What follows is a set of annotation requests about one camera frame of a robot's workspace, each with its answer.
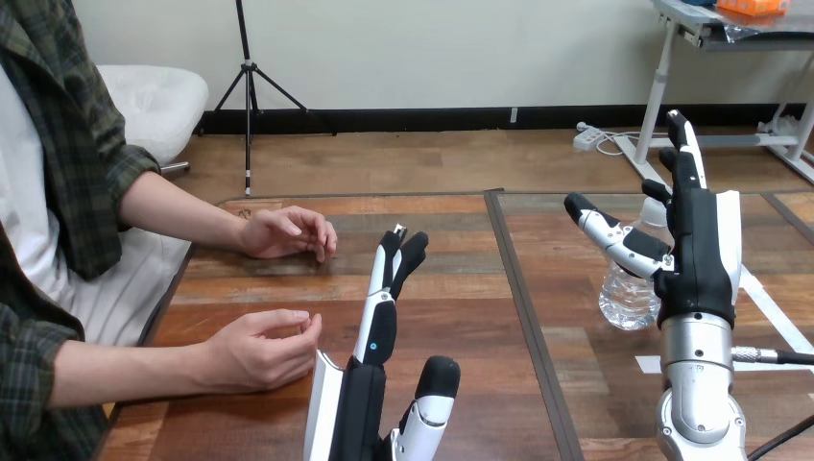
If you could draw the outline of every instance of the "water bottle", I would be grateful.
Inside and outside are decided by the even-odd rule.
[[[667,229],[667,211],[657,200],[646,198],[639,219],[630,226],[673,246],[673,237]],[[605,318],[625,330],[651,325],[661,308],[661,300],[653,291],[653,282],[631,276],[613,261],[609,266],[599,293],[599,309]]]

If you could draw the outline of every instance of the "white table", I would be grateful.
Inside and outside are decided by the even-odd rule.
[[[683,41],[707,52],[811,50],[812,54],[814,54],[814,38],[789,39],[772,37],[729,43],[721,27],[723,18],[716,12],[703,7],[687,5],[681,0],[653,0],[653,4],[659,12],[659,22],[666,24],[667,38],[664,41],[661,60],[653,80],[650,99],[647,102],[641,134],[636,146],[627,136],[618,136],[614,139],[614,142],[639,176],[643,179],[664,183],[656,170],[647,162],[647,152],[650,148],[672,147],[672,143],[667,138],[653,139],[653,129],[656,126],[664,89],[667,87],[670,61],[676,37],[680,37]],[[802,159],[803,154],[810,156],[804,150],[804,147],[813,127],[814,94],[807,101],[798,126],[798,132],[795,135],[778,136],[770,133],[756,133],[698,136],[698,142],[701,147],[765,146],[790,167],[814,183],[814,168]]]

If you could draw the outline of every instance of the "table leg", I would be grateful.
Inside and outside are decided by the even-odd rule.
[[[789,148],[788,157],[793,161],[800,159],[802,151],[805,150],[805,143],[808,142],[808,137],[811,135],[811,129],[814,129],[814,93],[808,100],[805,106],[805,111],[802,113],[800,125],[797,129],[798,143],[796,146]]]
[[[676,42],[678,28],[679,25],[675,21],[671,20],[667,24],[667,38],[661,51],[661,61],[658,63],[656,77],[653,79],[650,99],[647,100],[647,111],[644,113],[644,123],[641,125],[641,136],[636,145],[634,157],[636,163],[647,162],[647,149],[653,138],[653,129],[656,127],[658,110],[661,108],[661,100],[664,98],[664,89],[667,88],[667,77],[670,75],[670,61],[673,57],[673,45]]]

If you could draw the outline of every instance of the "robotic arm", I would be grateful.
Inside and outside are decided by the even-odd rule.
[[[664,394],[658,444],[672,460],[746,459],[746,423],[732,398],[731,333],[741,268],[740,197],[712,194],[698,142],[676,110],[667,114],[678,153],[662,150],[673,191],[646,181],[642,190],[667,208],[675,248],[619,221],[579,194],[565,208],[581,230],[630,274],[652,279],[661,298]]]
[[[398,428],[382,440],[384,364],[395,347],[395,302],[407,277],[421,265],[428,244],[419,232],[404,245],[407,230],[396,226],[382,237],[359,335],[341,369],[317,352],[308,411],[306,461],[431,461],[438,449],[460,381],[460,368],[442,356],[427,360],[415,400]]]

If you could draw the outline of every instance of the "white wall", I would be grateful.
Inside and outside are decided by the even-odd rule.
[[[97,63],[198,72],[208,109],[239,70],[230,0],[74,3]],[[648,0],[245,0],[244,8],[251,57],[312,109],[645,104],[664,34]],[[703,54],[678,42],[666,99],[775,102],[803,56]],[[292,107],[257,85],[263,109]],[[227,109],[243,107],[240,94]]]

